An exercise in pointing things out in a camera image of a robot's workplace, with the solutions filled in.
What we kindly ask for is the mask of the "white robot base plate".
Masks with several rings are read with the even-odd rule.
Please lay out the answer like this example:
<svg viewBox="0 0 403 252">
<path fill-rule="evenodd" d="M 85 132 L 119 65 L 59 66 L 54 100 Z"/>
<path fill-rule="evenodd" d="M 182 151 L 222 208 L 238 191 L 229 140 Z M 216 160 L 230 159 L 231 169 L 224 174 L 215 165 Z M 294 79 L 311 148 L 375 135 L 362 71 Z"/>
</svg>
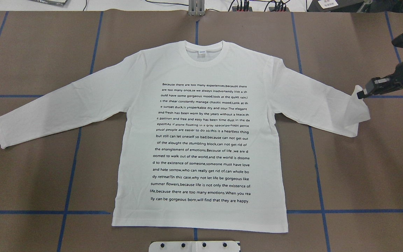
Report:
<svg viewBox="0 0 403 252">
<path fill-rule="evenodd" d="M 240 252 L 238 241 L 152 242 L 149 252 Z"/>
</svg>

